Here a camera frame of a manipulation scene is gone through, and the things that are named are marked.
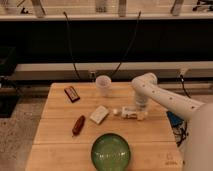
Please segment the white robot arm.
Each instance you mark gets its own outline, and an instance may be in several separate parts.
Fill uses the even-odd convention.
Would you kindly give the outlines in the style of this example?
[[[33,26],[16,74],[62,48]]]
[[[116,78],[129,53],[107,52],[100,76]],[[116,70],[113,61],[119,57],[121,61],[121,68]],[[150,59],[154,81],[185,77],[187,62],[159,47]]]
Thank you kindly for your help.
[[[132,87],[188,122],[182,171],[213,171],[213,103],[203,103],[157,85],[153,73],[135,77]]]

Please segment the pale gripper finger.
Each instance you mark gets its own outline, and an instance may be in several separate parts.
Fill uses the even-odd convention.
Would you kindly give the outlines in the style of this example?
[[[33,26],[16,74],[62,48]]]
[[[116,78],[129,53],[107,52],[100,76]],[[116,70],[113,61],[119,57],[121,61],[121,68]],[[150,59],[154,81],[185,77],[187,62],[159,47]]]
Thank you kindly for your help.
[[[148,111],[147,110],[141,110],[137,114],[137,120],[142,121],[148,116]]]

